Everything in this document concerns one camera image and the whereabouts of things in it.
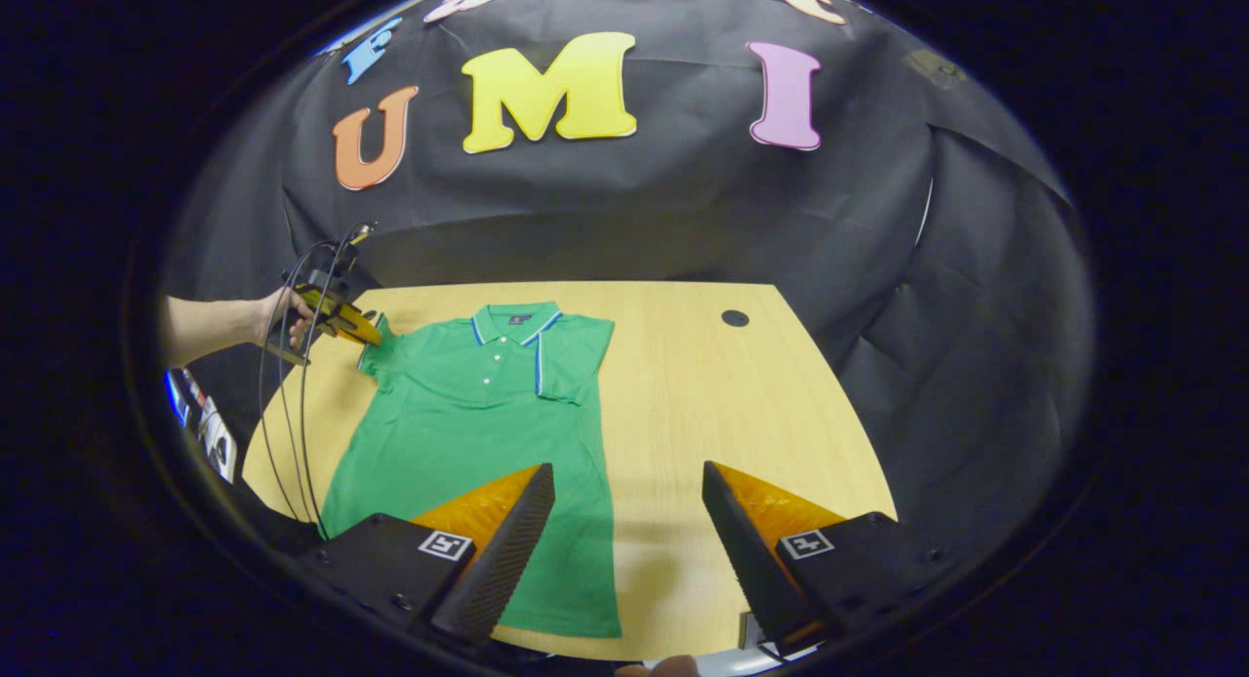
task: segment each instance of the pink letter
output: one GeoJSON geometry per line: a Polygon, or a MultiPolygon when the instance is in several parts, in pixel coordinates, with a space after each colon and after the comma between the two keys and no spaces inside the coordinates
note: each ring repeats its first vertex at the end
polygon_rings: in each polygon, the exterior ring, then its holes
{"type": "Polygon", "coordinates": [[[763,117],[751,125],[751,137],[767,146],[819,147],[819,134],[811,126],[811,76],[819,60],[774,42],[746,47],[763,60],[763,117]]]}

